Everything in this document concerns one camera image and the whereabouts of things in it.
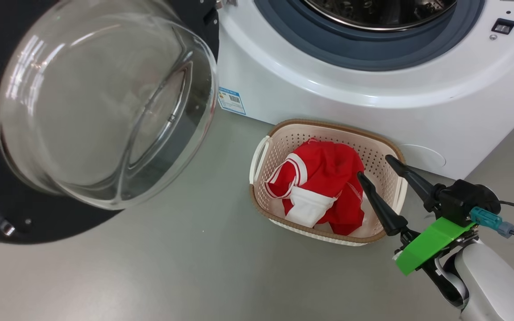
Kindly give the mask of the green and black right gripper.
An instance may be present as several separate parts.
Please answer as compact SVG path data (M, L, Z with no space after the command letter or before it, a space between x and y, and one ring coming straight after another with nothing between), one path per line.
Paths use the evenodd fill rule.
M419 270L423 264L443 256L446 251L476 240L479 226L497 231L502 225L498 215L501 202L485 185L463 180L457 180L450 186L433 185L393 155L386 155L385 160L420 197L424 209L434 213L436 218L419 235L410 236L410 242L397 254L395 262L404 275ZM357 178L385 233L394 236L406 232L406 218L398 215L380 197L375 185L363 172L358 172Z

